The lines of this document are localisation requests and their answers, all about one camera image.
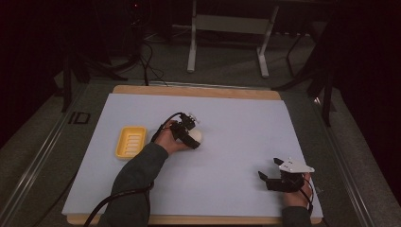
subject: gray floor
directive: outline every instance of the gray floor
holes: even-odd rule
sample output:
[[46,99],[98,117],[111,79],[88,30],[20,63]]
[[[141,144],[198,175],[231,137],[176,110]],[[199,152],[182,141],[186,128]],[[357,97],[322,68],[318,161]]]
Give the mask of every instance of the gray floor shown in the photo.
[[[216,37],[215,33],[200,34],[196,71],[192,74],[186,73],[189,52],[187,33],[176,36],[170,44],[163,42],[158,36],[148,38],[148,44],[152,47],[149,65],[153,70],[148,70],[151,83],[269,89],[292,79],[284,57],[294,42],[293,38],[275,35],[270,39],[266,54],[270,77],[262,79],[255,53],[255,44],[260,37],[244,35],[222,39],[219,36],[219,42],[216,42]],[[313,46],[314,43],[308,37],[301,40],[291,55],[295,70],[302,67]],[[146,59],[150,56],[150,49],[145,45],[142,52]],[[143,68],[140,64],[126,72],[120,72],[120,75],[129,78],[126,84],[143,83]],[[68,113],[60,112],[60,97],[49,98],[2,148],[2,208],[36,153],[48,150],[42,170],[25,199],[21,201],[21,206],[17,207],[9,226],[32,226],[46,214],[47,208],[57,200],[78,170],[107,94],[113,90],[115,84],[121,84],[97,73],[93,77],[88,85],[74,83],[77,102]],[[319,106],[306,97],[305,89],[309,82],[291,88],[281,93],[281,96],[288,105],[305,159],[317,169],[314,179],[319,188],[318,196],[325,219],[330,226],[400,226],[400,207],[383,180],[363,136],[341,99],[340,92],[334,91],[332,102],[335,111],[330,114],[332,127],[327,128],[317,117]],[[65,120],[68,120],[71,112],[91,113],[89,124],[67,124]],[[57,138],[57,141],[49,141],[49,138]],[[47,214],[40,226],[70,226],[61,214],[66,196],[67,193]]]

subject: background desk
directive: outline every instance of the background desk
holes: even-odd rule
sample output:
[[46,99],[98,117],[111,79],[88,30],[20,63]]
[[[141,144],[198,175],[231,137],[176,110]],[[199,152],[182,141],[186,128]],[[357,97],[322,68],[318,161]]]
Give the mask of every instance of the background desk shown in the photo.
[[[82,161],[76,182],[64,206],[63,213],[70,223],[82,223],[86,219],[85,212],[90,213],[97,202],[109,195],[115,175],[126,163],[116,160],[113,156],[121,127],[142,122],[148,129],[157,129],[160,125],[157,120],[154,122],[155,120],[151,119],[152,116],[143,117],[142,114],[147,112],[140,113],[141,110],[138,108],[150,110],[148,114],[155,115],[154,117],[157,118],[160,117],[158,114],[171,111],[169,110],[170,106],[174,110],[182,108],[178,111],[186,113],[187,109],[192,108],[194,112],[200,114],[198,117],[203,116],[204,122],[200,124],[200,129],[204,132],[205,140],[202,147],[197,150],[179,152],[167,159],[155,181],[155,188],[150,193],[152,215],[149,223],[267,224],[280,220],[281,200],[279,196],[281,193],[267,191],[264,183],[257,177],[257,170],[268,172],[271,177],[278,178],[279,171],[272,162],[273,157],[285,159],[291,156],[300,161],[303,161],[304,157],[289,120],[288,111],[284,103],[278,100],[280,97],[277,93],[253,90],[128,86],[116,87],[114,92],[137,95],[153,93],[167,96],[109,96],[91,144]],[[153,109],[161,110],[159,109],[160,105],[155,103],[171,101],[173,100],[171,96],[176,95],[181,95],[174,98],[178,101],[177,103],[169,102],[168,106],[162,107],[160,113],[153,112]],[[222,96],[230,98],[208,98]],[[148,105],[145,102],[143,105],[136,105],[137,103],[134,103],[136,98],[150,98],[153,101]],[[194,101],[194,103],[190,105],[188,100]],[[197,110],[197,108],[204,107],[205,101],[208,105],[215,105],[215,108],[207,111]],[[130,111],[130,116],[124,119],[124,111],[117,112],[113,108],[116,107],[114,105],[127,107],[126,111]],[[248,109],[238,111],[235,108]],[[223,109],[232,111],[225,113],[222,111]],[[227,120],[222,119],[224,115],[227,119],[234,119],[240,124],[226,124]],[[148,121],[153,122],[153,126],[150,126]],[[261,136],[253,136],[252,129]],[[239,135],[242,135],[243,140],[240,143],[233,142],[232,138],[237,138]],[[322,208],[316,198],[312,221],[319,222],[322,216]]]

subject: yellow tray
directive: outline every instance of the yellow tray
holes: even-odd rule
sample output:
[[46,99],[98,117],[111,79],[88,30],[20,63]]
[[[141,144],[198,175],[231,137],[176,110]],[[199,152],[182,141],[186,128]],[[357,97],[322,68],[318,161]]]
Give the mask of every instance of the yellow tray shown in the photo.
[[145,145],[147,129],[141,126],[127,126],[120,132],[115,156],[120,159],[135,157]]

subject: dark long sleeve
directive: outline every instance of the dark long sleeve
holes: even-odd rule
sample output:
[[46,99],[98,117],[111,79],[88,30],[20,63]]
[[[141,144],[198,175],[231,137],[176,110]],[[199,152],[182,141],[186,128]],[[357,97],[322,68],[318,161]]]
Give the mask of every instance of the dark long sleeve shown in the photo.
[[284,227],[310,227],[310,215],[307,209],[302,206],[289,206],[283,209]]
[[[127,162],[115,178],[112,194],[147,187],[160,172],[168,153],[149,143]],[[135,194],[111,201],[97,226],[148,226],[148,204],[144,194]]]

